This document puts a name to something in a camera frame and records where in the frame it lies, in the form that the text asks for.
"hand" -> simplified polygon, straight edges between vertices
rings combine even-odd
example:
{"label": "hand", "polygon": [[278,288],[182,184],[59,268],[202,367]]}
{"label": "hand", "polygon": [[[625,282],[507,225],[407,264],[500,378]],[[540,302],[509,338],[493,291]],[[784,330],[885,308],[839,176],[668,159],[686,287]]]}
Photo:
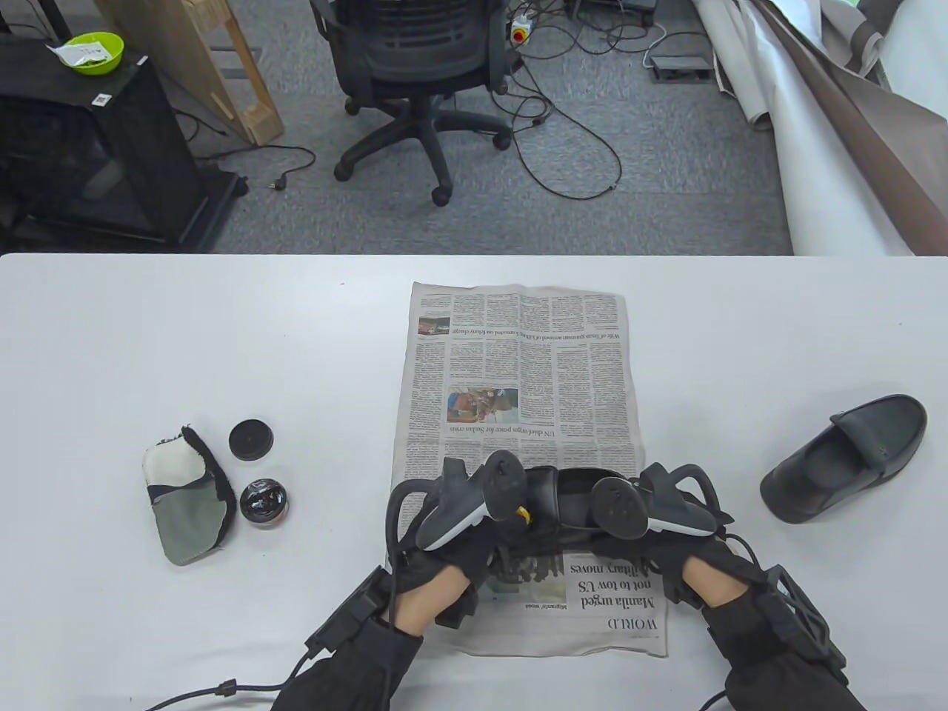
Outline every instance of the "hand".
{"label": "hand", "polygon": [[[423,508],[409,527],[406,538],[413,535],[416,524],[426,514]],[[436,551],[410,547],[404,554],[405,566],[398,576],[398,590],[403,592],[398,595],[395,626],[419,636],[471,587],[475,590],[481,587],[487,577],[487,564],[498,546],[526,531],[526,522],[519,516],[515,518],[517,520],[504,523],[484,519]]]}
{"label": "hand", "polygon": [[433,507],[426,501],[402,538],[403,565],[399,569],[398,590],[412,590],[429,582],[446,566],[460,569],[475,589],[487,579],[487,565],[504,543],[516,541],[526,533],[527,523],[520,516],[507,521],[484,518],[464,530],[455,539],[434,551],[421,551],[414,545],[414,532]]}
{"label": "hand", "polygon": [[657,568],[665,582],[665,596],[676,604],[684,600],[695,608],[702,603],[718,607],[747,591],[746,584],[722,573],[722,569],[745,572],[751,579],[759,572],[756,565],[734,554],[717,536],[649,531],[637,540],[599,539],[592,552],[643,568]]}

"wooden board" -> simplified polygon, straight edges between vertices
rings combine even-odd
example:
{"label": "wooden board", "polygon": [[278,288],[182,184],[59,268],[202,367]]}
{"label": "wooden board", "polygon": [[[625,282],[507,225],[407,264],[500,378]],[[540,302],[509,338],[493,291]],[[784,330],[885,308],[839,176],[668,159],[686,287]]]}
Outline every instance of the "wooden board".
{"label": "wooden board", "polygon": [[[102,17],[125,42],[149,55],[238,135],[264,145],[283,122],[227,0],[95,0]],[[224,83],[204,35],[224,27],[253,86],[257,103],[241,111]]]}

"shoe polish tin lid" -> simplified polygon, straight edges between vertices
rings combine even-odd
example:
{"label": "shoe polish tin lid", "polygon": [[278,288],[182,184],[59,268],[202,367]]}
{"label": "shoe polish tin lid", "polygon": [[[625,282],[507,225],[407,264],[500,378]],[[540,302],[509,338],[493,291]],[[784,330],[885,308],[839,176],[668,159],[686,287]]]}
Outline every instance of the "shoe polish tin lid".
{"label": "shoe polish tin lid", "polygon": [[286,489],[275,479],[250,482],[240,495],[240,512],[245,519],[258,526],[276,525],[286,518],[288,510]]}
{"label": "shoe polish tin lid", "polygon": [[273,447],[273,430],[261,420],[244,420],[230,431],[228,444],[237,459],[255,462]]}

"glove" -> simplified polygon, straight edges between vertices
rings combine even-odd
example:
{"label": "glove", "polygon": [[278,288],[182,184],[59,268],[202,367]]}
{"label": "glove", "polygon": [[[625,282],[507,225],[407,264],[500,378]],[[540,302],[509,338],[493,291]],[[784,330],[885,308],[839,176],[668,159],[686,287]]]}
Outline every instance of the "glove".
{"label": "glove", "polygon": [[421,587],[448,565],[460,568],[471,581],[471,587],[477,590],[487,579],[488,565],[498,548],[516,542],[527,531],[527,522],[520,516],[506,521],[484,518],[441,548],[422,551],[414,544],[414,535],[433,508],[434,501],[426,499],[402,537],[399,545],[402,565],[398,571],[400,593]]}
{"label": "glove", "polygon": [[[700,503],[685,493],[690,501]],[[749,560],[736,555],[724,542],[727,537],[725,525],[733,523],[727,514],[718,512],[719,528],[714,536],[688,536],[663,531],[648,531],[636,540],[620,540],[607,536],[592,542],[592,552],[597,556],[627,560],[640,569],[652,570],[662,576],[665,597],[676,605],[684,600],[693,608],[700,609],[704,602],[683,581],[684,564],[693,557],[703,560],[723,573],[748,582],[758,582],[762,576],[760,568]]]}
{"label": "glove", "polygon": [[665,597],[676,605],[684,600],[696,608],[702,605],[702,601],[682,580],[685,562],[694,556],[720,569],[720,566],[711,562],[712,559],[736,557],[720,538],[687,536],[668,531],[649,531],[637,540],[620,540],[612,536],[599,538],[592,543],[592,552],[601,557],[627,560],[643,571],[660,573],[665,585]]}

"green bowl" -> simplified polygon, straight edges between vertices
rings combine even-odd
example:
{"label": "green bowl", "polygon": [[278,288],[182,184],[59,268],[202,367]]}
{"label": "green bowl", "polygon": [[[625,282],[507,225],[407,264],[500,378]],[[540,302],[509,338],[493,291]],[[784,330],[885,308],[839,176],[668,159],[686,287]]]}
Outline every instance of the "green bowl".
{"label": "green bowl", "polygon": [[114,71],[119,64],[121,64],[121,56],[125,52],[125,42],[117,34],[112,32],[87,32],[86,34],[73,37],[66,44],[91,45],[94,42],[101,43],[101,45],[109,51],[109,54],[112,55],[112,59],[108,62],[98,62],[96,64],[83,64],[82,66],[69,66],[67,64],[66,66],[88,77],[99,77]]}

